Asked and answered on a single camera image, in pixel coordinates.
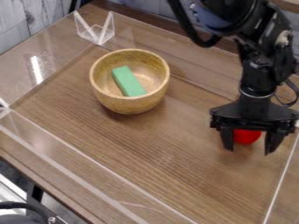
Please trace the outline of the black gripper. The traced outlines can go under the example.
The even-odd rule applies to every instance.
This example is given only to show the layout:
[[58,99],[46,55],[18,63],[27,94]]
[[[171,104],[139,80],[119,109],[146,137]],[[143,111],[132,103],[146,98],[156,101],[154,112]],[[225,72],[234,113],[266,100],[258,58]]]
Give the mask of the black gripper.
[[295,132],[299,113],[271,101],[273,95],[255,96],[243,89],[238,99],[210,110],[210,126],[221,130],[225,149],[234,151],[233,130],[266,131],[266,154],[273,153],[286,135]]

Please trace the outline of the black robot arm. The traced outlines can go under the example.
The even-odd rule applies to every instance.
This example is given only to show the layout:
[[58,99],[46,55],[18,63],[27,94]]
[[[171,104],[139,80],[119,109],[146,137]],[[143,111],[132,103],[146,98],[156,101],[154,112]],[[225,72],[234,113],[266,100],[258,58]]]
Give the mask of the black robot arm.
[[167,0],[181,26],[201,47],[215,46],[233,36],[242,63],[238,99],[210,110],[210,126],[218,130],[223,146],[234,150],[237,130],[266,132],[265,151],[273,153],[286,136],[295,132],[299,112],[293,102],[273,102],[277,87],[286,84],[299,101],[295,74],[294,34],[290,20],[269,0],[194,0],[190,9],[210,32],[202,39],[181,0]]

